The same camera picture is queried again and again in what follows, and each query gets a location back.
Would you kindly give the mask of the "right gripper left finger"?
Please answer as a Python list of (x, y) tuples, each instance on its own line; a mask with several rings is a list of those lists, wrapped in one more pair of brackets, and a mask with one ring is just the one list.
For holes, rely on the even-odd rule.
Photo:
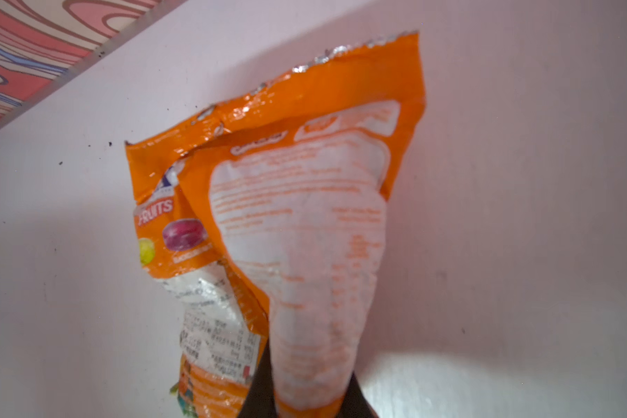
[(277, 418), (269, 342), (266, 343), (238, 418)]

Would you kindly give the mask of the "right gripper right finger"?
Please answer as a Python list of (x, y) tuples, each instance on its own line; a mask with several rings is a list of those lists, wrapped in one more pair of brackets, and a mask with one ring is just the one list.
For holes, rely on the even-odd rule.
[(344, 396), (337, 418), (377, 418), (378, 414), (371, 407), (356, 377), (352, 374), (348, 390)]

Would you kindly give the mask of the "orange Fox's bag small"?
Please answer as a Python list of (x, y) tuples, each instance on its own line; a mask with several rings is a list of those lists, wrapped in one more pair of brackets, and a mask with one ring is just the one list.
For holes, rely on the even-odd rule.
[(179, 300), (186, 417), (337, 417), (426, 106), (417, 32), (342, 45), (125, 147), (142, 268)]

